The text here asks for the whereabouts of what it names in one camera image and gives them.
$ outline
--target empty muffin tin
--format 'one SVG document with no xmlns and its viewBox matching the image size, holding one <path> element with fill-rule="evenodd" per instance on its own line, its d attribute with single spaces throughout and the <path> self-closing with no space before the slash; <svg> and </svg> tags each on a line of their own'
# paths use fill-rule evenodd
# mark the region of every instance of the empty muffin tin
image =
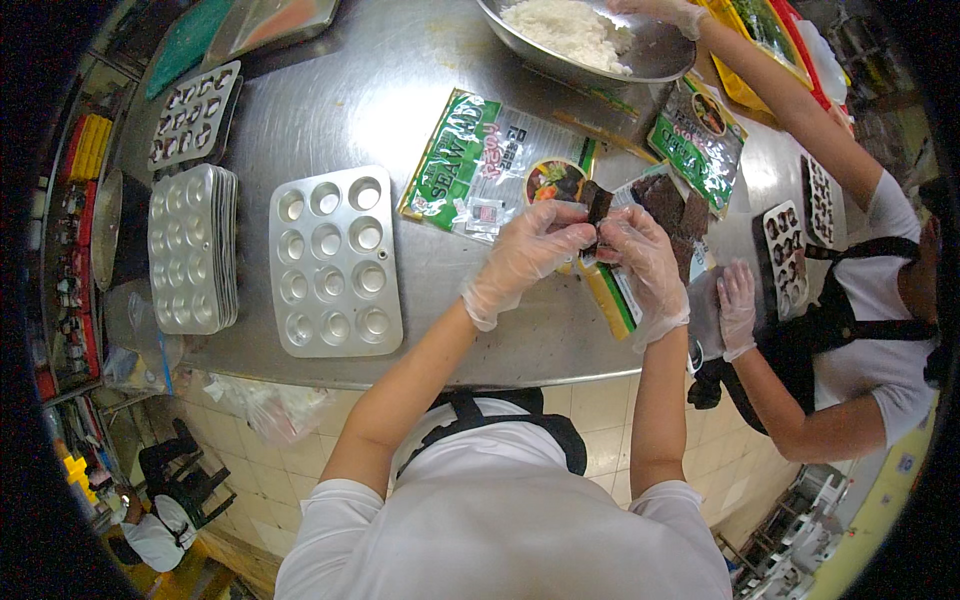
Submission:
<svg viewBox="0 0 960 600">
<path fill-rule="evenodd" d="M 777 314 L 782 320 L 804 305 L 809 287 L 803 253 L 804 235 L 793 201 L 763 215 L 763 233 L 777 288 Z"/>
<path fill-rule="evenodd" d="M 827 171 L 809 156 L 800 156 L 804 182 L 806 230 L 827 248 L 833 248 L 833 187 Z"/>
<path fill-rule="evenodd" d="M 164 333 L 206 335 L 236 321 L 236 196 L 236 176 L 209 164 L 154 183 L 147 251 Z"/>
<path fill-rule="evenodd" d="M 390 174 L 372 165 L 282 184 L 270 199 L 280 344 L 297 357 L 389 354 L 403 341 Z"/>
<path fill-rule="evenodd" d="M 178 84 L 167 94 L 150 141 L 148 169 L 156 171 L 213 151 L 239 74 L 240 61 L 235 60 Z"/>
</svg>

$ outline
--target gloved hand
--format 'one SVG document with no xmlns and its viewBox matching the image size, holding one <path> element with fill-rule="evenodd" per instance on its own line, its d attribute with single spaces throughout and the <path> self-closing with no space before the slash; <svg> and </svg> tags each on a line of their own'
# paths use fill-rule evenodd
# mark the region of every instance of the gloved hand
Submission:
<svg viewBox="0 0 960 600">
<path fill-rule="evenodd" d="M 596 229 L 586 220 L 586 206 L 549 200 L 527 207 L 500 230 L 487 264 L 462 294 L 477 328 L 491 331 L 497 314 L 516 308 L 524 290 L 588 248 Z M 568 227 L 548 234 L 554 224 Z"/>
<path fill-rule="evenodd" d="M 704 7 L 685 0 L 607 0 L 607 8 L 616 13 L 638 12 L 676 25 L 692 41 L 700 39 L 700 19 L 708 13 Z"/>
<path fill-rule="evenodd" d="M 674 327 L 690 322 L 690 302 L 670 238 L 643 206 L 611 210 L 600 222 L 600 237 L 616 252 L 600 248 L 597 259 L 626 268 L 634 300 L 643 311 L 634 350 L 642 351 Z"/>
<path fill-rule="evenodd" d="M 750 348 L 754 341 L 754 274 L 744 261 L 735 258 L 717 279 L 720 299 L 720 334 L 726 350 L 723 359 L 728 363 Z"/>
</svg>

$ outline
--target person in white uniform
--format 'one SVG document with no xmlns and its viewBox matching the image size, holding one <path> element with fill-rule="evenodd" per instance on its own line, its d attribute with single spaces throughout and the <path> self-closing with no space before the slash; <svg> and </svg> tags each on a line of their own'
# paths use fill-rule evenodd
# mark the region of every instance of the person in white uniform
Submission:
<svg viewBox="0 0 960 600">
<path fill-rule="evenodd" d="M 166 490 L 166 466 L 180 456 L 193 454 L 197 443 L 181 419 L 174 419 L 177 437 L 140 450 L 138 461 L 147 482 L 147 496 L 153 502 L 150 512 L 134 490 L 119 487 L 117 491 L 130 500 L 120 529 L 123 538 L 110 538 L 110 550 L 127 565 L 146 563 L 154 571 L 172 571 L 183 554 L 193 545 L 197 530 L 189 515 Z"/>
<path fill-rule="evenodd" d="M 462 297 L 360 397 L 300 504 L 275 598 L 732 597 L 682 467 L 686 292 L 669 238 L 642 207 L 599 227 L 617 251 L 601 257 L 630 270 L 649 343 L 627 510 L 582 476 L 583 440 L 566 417 L 538 414 L 542 396 L 438 398 L 478 330 L 594 242 L 586 218 L 558 201 L 514 218 Z"/>
<path fill-rule="evenodd" d="M 717 282 L 726 351 L 704 365 L 689 401 L 709 407 L 722 379 L 744 419 L 784 458 L 823 463 L 890 447 L 928 413 L 924 367 L 935 349 L 936 220 L 920 223 L 897 182 L 774 60 L 683 0 L 611 0 L 694 32 L 866 213 L 870 239 L 832 252 L 818 306 L 754 338 L 755 277 L 734 261 Z"/>
</svg>

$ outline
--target apron strap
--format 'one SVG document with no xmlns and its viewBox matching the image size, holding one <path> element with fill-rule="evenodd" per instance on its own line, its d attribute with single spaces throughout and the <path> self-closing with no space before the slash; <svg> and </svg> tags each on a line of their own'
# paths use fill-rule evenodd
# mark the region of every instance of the apron strap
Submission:
<svg viewBox="0 0 960 600">
<path fill-rule="evenodd" d="M 163 528 L 166 529 L 167 532 L 168 532 L 171 536 L 174 537 L 174 545 L 175 545 L 177 548 L 179 548 L 179 549 L 182 550 L 182 549 L 183 549 L 183 542 L 180 541 L 180 537 L 181 537 L 183 534 L 186 533 L 186 530 L 187 530 L 187 528 L 189 527 L 189 524 L 188 524 L 188 523 L 183 523 L 183 528 L 180 529 L 179 531 L 174 531 L 173 529 L 170 529 L 170 527 L 163 521 L 163 518 L 160 517 L 160 513 L 159 513 L 159 512 L 157 511 L 157 509 L 156 509 L 156 503 L 155 503 L 155 502 L 154 502 L 154 504 L 151 505 L 151 507 L 150 507 L 150 513 L 151 513 L 153 516 L 155 516 L 155 517 L 156 517 L 156 520 L 160 521 L 160 524 L 163 525 Z"/>
<path fill-rule="evenodd" d="M 857 321 L 855 331 L 844 328 L 841 332 L 851 340 L 902 340 L 919 342 L 937 335 L 936 325 L 919 319 L 903 321 Z"/>
<path fill-rule="evenodd" d="M 449 425 L 437 425 L 423 437 L 422 445 L 410 454 L 403 465 L 396 470 L 399 478 L 410 463 L 431 445 L 443 438 L 462 431 L 469 431 L 485 425 L 502 422 L 528 422 L 546 430 L 566 455 L 566 469 L 576 475 L 587 472 L 587 447 L 584 439 L 577 433 L 573 421 L 563 415 L 496 415 L 484 417 L 476 401 L 469 392 L 457 393 L 449 400 L 457 419 Z"/>
<path fill-rule="evenodd" d="M 905 237 L 878 237 L 850 246 L 844 252 L 807 244 L 804 256 L 813 260 L 838 261 L 844 258 L 867 258 L 869 256 L 899 256 L 909 260 L 920 258 L 920 245 Z"/>
</svg>

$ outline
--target white shirt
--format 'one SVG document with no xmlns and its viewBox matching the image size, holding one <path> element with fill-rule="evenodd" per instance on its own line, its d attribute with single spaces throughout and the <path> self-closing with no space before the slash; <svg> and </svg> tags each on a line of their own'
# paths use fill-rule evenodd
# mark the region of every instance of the white shirt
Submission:
<svg viewBox="0 0 960 600">
<path fill-rule="evenodd" d="M 166 530 L 160 519 L 150 513 L 140 518 L 140 522 L 136 525 L 120 523 L 120 528 L 123 529 L 127 542 L 136 550 L 143 562 L 154 571 L 164 573 L 172 571 L 180 564 L 183 553 L 197 538 L 197 530 L 194 529 L 190 517 L 177 500 L 168 495 L 158 494 L 154 497 L 154 504 L 163 523 L 173 531 L 179 531 L 184 524 L 186 525 L 186 532 L 180 536 L 180 544 L 183 548 L 177 548 L 174 537 Z"/>
<path fill-rule="evenodd" d="M 920 241 L 920 222 L 897 181 L 883 172 L 867 211 L 869 239 Z M 908 263 L 896 256 L 848 258 L 833 270 L 859 321 L 912 319 L 900 299 L 897 275 Z M 883 416 L 889 448 L 929 412 L 933 390 L 924 381 L 932 340 L 854 340 L 813 358 L 816 409 L 872 394 Z"/>
<path fill-rule="evenodd" d="M 525 414 L 501 400 L 477 404 L 485 415 Z M 450 414 L 428 413 L 413 445 Z M 566 470 L 542 428 L 488 425 L 427 448 L 386 502 L 346 479 L 317 486 L 300 504 L 275 598 L 730 599 L 701 500 L 666 481 L 621 510 Z"/>
</svg>

